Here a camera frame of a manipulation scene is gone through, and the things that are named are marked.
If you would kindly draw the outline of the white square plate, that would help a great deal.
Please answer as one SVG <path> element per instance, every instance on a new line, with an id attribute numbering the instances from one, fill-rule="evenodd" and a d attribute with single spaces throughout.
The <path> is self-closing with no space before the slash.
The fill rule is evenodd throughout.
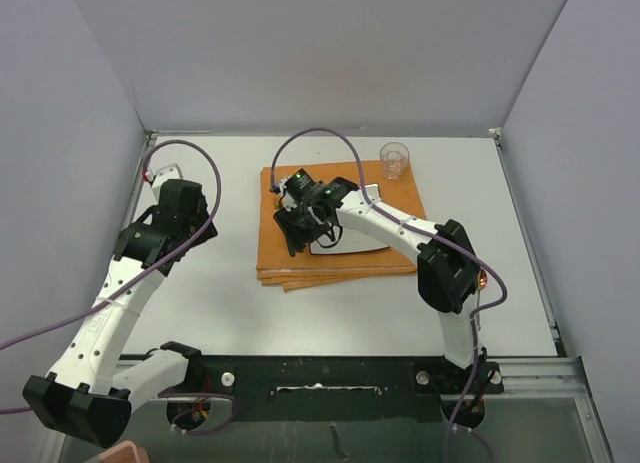
<path id="1" fill-rule="evenodd" d="M 366 196 L 372 203 L 381 200 L 379 187 L 377 184 L 365 185 Z M 308 211 L 318 221 L 329 222 L 330 232 L 323 234 L 318 239 L 309 244 L 309 250 L 312 255 L 345 255 L 356 253 L 367 253 L 387 248 L 387 245 L 381 243 L 373 237 L 368 236 L 361 230 L 353 229 L 351 225 L 345 223 L 346 213 L 350 209 L 354 209 L 356 215 L 364 215 L 370 209 L 370 204 L 362 196 L 362 190 L 349 193 L 348 198 L 343 201 L 340 208 L 332 208 L 332 215 L 326 210 L 325 216 L 320 215 L 320 205 L 309 205 Z"/>

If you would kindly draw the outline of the orange cloth napkin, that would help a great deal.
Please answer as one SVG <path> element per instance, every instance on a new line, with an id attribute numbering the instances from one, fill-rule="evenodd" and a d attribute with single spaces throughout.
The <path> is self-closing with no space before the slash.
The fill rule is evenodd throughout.
<path id="1" fill-rule="evenodd" d="M 401 211 L 427 217 L 410 167 L 395 180 L 382 174 L 378 160 L 363 163 L 365 182 L 377 184 L 382 201 Z M 274 198 L 270 192 L 270 169 L 260 171 L 260 225 L 257 249 L 257 278 L 267 286 L 280 284 L 288 279 L 317 279 L 323 277 L 352 278 L 355 276 L 411 274 L 416 267 L 410 260 L 394 249 L 382 249 L 367 253 L 340 255 L 312 255 L 308 250 L 291 257 L 287 252 L 285 238 L 273 215 Z"/>

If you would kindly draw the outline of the clear drinking glass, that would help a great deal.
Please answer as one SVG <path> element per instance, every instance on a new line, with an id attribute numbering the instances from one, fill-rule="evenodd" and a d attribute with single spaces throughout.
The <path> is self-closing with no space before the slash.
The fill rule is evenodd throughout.
<path id="1" fill-rule="evenodd" d="M 401 142 L 388 142 L 379 152 L 382 174 L 389 180 L 398 179 L 410 162 L 410 151 Z"/>

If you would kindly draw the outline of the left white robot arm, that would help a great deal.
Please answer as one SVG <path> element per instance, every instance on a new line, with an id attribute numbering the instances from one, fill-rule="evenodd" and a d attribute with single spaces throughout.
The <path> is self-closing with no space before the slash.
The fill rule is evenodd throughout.
<path id="1" fill-rule="evenodd" d="M 121 231 L 106 279 L 78 332 L 43 376 L 32 375 L 22 396 L 48 429 L 107 448 L 135 410 L 166 390 L 201 387 L 201 352 L 168 342 L 143 362 L 116 367 L 141 313 L 173 265 L 217 235 L 199 183 L 167 179 L 153 186 L 156 202 Z"/>

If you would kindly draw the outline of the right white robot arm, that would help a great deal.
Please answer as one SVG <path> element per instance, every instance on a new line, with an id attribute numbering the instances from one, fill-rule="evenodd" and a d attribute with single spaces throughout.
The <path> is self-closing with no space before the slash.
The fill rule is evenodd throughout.
<path id="1" fill-rule="evenodd" d="M 315 181 L 304 170 L 281 179 L 271 191 L 281 196 L 274 214 L 290 256 L 326 236 L 338 241 L 346 231 L 370 237 L 416 266 L 418 293 L 440 320 L 444 341 L 446 383 L 464 392 L 481 377 L 473 360 L 471 305 L 478 289 L 479 265 L 464 227 L 449 220 L 437 224 L 372 199 L 354 182 L 337 177 Z"/>

